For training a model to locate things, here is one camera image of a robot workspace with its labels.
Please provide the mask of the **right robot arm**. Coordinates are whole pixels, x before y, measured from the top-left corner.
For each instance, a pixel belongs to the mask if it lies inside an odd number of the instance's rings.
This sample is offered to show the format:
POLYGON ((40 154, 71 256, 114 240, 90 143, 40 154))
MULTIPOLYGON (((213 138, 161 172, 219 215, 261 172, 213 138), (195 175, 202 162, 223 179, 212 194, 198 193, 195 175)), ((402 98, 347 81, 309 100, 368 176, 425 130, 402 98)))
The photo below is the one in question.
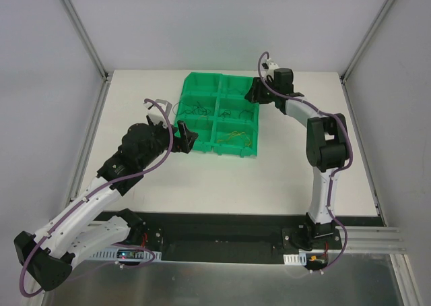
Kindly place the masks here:
POLYGON ((312 200, 305 224, 290 235, 290 243, 310 251, 335 234, 336 185, 341 171, 352 164, 352 146, 345 117, 325 113, 294 91, 291 69, 277 68, 270 76, 253 78, 244 98, 255 104, 273 103, 306 128, 306 157, 313 169, 312 200))

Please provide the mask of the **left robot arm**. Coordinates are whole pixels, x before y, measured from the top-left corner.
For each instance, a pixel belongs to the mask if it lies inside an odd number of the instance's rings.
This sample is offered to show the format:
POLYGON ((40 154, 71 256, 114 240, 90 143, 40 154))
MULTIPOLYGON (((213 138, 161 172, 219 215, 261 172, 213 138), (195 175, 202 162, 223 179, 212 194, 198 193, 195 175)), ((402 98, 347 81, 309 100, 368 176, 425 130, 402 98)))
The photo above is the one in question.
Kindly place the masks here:
POLYGON ((87 189, 57 217, 34 234, 22 231, 14 240, 22 265, 20 292, 30 298, 24 278, 30 274, 40 291, 61 285, 73 269, 109 245, 136 246, 145 251, 144 221, 130 209, 117 212, 102 225, 85 231, 107 205, 123 197, 143 176, 161 165, 171 152, 188 154, 198 134, 184 121, 137 123, 128 128, 118 150, 102 165, 87 189))

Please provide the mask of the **green six-compartment bin tray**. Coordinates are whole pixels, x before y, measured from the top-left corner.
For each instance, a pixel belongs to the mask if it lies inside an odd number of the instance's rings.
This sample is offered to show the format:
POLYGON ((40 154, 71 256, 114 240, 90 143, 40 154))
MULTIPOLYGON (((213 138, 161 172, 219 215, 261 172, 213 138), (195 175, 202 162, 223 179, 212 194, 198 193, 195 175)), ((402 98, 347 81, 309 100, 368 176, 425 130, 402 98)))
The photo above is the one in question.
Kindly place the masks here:
POLYGON ((219 155, 256 157, 259 105, 244 99, 252 77, 192 72, 184 80, 175 120, 199 134, 193 149, 219 155))

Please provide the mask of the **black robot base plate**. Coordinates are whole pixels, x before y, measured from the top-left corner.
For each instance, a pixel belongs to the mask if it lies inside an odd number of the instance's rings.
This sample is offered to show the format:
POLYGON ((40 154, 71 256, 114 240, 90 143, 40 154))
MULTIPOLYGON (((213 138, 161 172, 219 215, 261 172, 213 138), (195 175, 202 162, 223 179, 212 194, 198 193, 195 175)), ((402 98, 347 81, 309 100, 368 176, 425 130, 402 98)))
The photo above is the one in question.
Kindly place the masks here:
POLYGON ((299 251, 341 250, 341 233, 314 237, 299 215, 140 212, 142 224, 123 242, 159 252, 164 261, 282 264, 299 251))

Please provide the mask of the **left aluminium frame post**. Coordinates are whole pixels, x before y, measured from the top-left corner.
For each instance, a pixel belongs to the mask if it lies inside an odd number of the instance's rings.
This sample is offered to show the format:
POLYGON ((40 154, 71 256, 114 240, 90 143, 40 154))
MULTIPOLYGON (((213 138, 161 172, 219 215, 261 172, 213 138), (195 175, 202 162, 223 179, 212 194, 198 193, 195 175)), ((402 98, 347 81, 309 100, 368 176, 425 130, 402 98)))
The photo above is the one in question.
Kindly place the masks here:
POLYGON ((72 0, 59 0, 67 17, 69 18, 73 29, 75 30, 78 38, 80 39, 86 53, 88 54, 90 60, 92 61, 94 67, 98 71, 99 75, 103 80, 108 80, 110 77, 110 72, 105 68, 102 60, 92 42, 84 24, 72 2, 72 0))

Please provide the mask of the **aluminium frame post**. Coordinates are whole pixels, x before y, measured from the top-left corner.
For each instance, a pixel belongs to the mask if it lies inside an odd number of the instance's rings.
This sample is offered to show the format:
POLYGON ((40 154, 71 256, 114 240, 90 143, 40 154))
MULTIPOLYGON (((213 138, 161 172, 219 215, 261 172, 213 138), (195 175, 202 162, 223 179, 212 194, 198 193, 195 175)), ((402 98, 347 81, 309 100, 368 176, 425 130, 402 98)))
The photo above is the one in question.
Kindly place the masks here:
POLYGON ((84 24, 72 2, 72 0, 59 0, 67 17, 69 18, 73 29, 75 30, 78 38, 80 39, 86 53, 88 54, 90 60, 92 61, 94 67, 98 71, 99 75, 103 80, 108 80, 110 77, 110 72, 105 68, 102 60, 92 42, 84 24))
POLYGON ((368 27, 365 35, 361 39, 358 47, 356 48, 352 58, 348 62, 346 68, 340 75, 340 81, 342 84, 345 84, 348 80, 348 78, 353 73, 355 67, 359 63, 359 60, 361 59, 362 55, 364 54, 367 47, 370 45, 372 39, 374 38, 374 35, 378 32, 378 29, 384 22, 385 18, 391 11, 392 7, 394 6, 395 2, 397 0, 384 0, 383 4, 381 5, 380 9, 377 11, 377 14, 375 15, 374 19, 372 20, 370 26, 368 27))

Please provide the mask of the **right aluminium frame post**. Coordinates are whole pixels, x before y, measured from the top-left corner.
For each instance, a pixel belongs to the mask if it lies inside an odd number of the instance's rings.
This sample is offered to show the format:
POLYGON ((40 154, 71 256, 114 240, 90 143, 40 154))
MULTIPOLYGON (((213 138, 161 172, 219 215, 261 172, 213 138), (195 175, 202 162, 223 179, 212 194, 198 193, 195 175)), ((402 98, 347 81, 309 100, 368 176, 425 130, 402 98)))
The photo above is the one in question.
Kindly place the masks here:
POLYGON ((352 58, 348 62, 346 68, 340 75, 340 81, 342 84, 345 84, 348 80, 348 78, 353 73, 355 67, 359 63, 359 60, 361 59, 362 55, 364 54, 367 47, 370 45, 372 39, 374 38, 374 35, 378 32, 378 29, 384 22, 385 18, 391 11, 392 7, 394 6, 395 2, 397 0, 384 0, 383 4, 381 5, 380 9, 377 11, 377 14, 375 15, 374 19, 372 20, 370 26, 368 27, 365 35, 361 39, 358 47, 356 48, 352 58))

